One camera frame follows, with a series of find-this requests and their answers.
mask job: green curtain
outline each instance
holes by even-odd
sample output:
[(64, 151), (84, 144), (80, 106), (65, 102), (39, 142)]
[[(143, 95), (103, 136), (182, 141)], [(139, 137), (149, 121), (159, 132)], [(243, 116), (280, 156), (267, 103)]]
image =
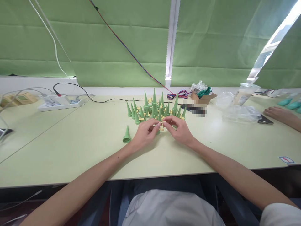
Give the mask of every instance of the green curtain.
[[(170, 1), (95, 0), (114, 32), (145, 69), (165, 83)], [(39, 0), (57, 42), (62, 68), (81, 86), (160, 86), (136, 63), (89, 0)], [(0, 75), (65, 77), (52, 39), (27, 0), (0, 1)]]
[(239, 86), (296, 2), (181, 1), (171, 85)]
[(266, 89), (301, 87), (300, 16), (260, 70), (255, 84)]

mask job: desk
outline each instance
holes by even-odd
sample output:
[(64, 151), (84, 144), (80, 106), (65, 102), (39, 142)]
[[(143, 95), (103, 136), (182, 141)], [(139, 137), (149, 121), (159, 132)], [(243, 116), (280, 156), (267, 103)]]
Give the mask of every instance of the desk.
[[(40, 112), (37, 108), (41, 104), (43, 101), (38, 100), (33, 104), (8, 107), (1, 113), (13, 132), (0, 141), (0, 163), (75, 110)], [(2, 121), (0, 128), (5, 128)]]
[[(263, 111), (267, 106), (274, 106), (272, 101), (256, 96), (246, 104)], [(137, 102), (137, 106), (143, 105), (144, 101)], [(222, 121), (221, 111), (213, 104), (208, 105), (207, 117), (186, 112), (188, 127), (199, 141), (249, 169), (286, 167), (278, 156), (288, 156), (301, 163), (301, 134), (273, 121), (274, 125)], [(127, 125), (133, 138), (138, 125), (127, 116), (126, 102), (89, 101), (1, 163), (0, 187), (68, 183), (123, 147)], [(161, 131), (152, 146), (133, 155), (110, 180), (211, 172), (214, 170), (199, 156), (178, 144), (168, 131)]]

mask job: white sleeve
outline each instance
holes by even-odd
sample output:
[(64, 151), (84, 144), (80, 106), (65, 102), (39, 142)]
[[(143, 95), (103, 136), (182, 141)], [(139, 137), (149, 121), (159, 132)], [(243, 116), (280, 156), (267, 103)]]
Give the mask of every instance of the white sleeve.
[(301, 210), (284, 203), (273, 203), (264, 208), (260, 226), (300, 226)]

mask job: person's hand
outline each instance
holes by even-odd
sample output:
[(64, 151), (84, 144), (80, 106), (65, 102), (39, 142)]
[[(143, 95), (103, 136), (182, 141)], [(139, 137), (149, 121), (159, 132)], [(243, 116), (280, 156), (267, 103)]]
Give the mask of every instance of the person's hand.
[(287, 124), (288, 126), (292, 126), (295, 123), (295, 121), (300, 120), (296, 115), (294, 115), (290, 111), (279, 107), (269, 107), (265, 109), (263, 113), (273, 119), (278, 120), (279, 122)]
[(167, 128), (175, 140), (186, 146), (196, 141), (183, 119), (176, 116), (167, 116), (163, 119), (163, 126)]
[(144, 148), (154, 140), (160, 126), (161, 122), (153, 118), (140, 123), (133, 140), (129, 144), (133, 145), (136, 151)]

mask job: clear plastic bag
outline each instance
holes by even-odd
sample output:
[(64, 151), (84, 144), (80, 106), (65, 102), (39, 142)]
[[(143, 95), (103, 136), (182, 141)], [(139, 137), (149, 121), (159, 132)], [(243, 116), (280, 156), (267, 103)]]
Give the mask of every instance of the clear plastic bag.
[(255, 123), (260, 120), (261, 114), (253, 106), (233, 105), (223, 109), (223, 120), (241, 123)]
[(205, 85), (205, 83), (202, 83), (202, 80), (199, 81), (198, 84), (193, 83), (190, 87), (190, 91), (194, 91), (196, 94), (198, 94), (200, 91), (206, 90), (208, 87)]
[(219, 109), (226, 109), (233, 105), (233, 100), (235, 95), (231, 92), (222, 92), (221, 94), (217, 95), (215, 105)]

